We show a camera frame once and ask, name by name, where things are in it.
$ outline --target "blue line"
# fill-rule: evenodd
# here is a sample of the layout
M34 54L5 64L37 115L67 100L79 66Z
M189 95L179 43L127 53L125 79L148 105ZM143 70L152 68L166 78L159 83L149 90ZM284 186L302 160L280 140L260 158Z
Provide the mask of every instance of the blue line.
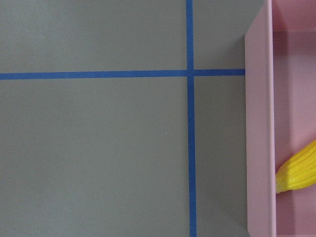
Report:
M74 79L74 78L143 78L186 77L187 70L160 71L104 71L104 72L55 72L55 73L2 73L0 80L17 79Z
M190 237L197 236L193 0L186 0Z
M194 70L195 76L244 76L245 69Z

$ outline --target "gray surface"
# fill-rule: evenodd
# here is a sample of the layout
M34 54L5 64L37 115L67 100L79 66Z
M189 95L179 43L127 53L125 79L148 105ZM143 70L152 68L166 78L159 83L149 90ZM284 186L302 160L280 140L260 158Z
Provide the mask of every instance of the gray surface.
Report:
M0 72L186 69L182 0L0 0Z
M195 68L244 68L262 2L194 0ZM0 6L0 72L186 68L185 1ZM197 237L247 237L244 77L195 93ZM185 78L0 81L0 97L1 237L189 236Z
M195 0L195 69L244 68L244 35L263 0Z
M189 236L185 78L0 81L1 237Z
M198 237L247 237L244 77L196 80Z

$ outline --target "corn cob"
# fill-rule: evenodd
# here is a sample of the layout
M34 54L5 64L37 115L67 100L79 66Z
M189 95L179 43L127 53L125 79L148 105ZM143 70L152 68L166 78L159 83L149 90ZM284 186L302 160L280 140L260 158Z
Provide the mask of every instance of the corn cob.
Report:
M276 173L276 193L316 183L316 140L288 159Z

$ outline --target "vertical blue line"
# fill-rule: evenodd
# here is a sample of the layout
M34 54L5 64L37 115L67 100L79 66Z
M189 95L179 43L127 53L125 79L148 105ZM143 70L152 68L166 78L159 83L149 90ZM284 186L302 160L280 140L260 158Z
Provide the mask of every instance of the vertical blue line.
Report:
M190 237L197 236L193 0L186 0Z

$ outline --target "pink container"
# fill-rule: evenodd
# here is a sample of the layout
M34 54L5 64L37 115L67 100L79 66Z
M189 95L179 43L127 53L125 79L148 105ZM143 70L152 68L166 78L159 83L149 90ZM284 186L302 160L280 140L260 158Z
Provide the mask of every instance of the pink container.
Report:
M252 237L316 237L316 185L275 194L275 173L316 139L316 0L267 0L245 37Z

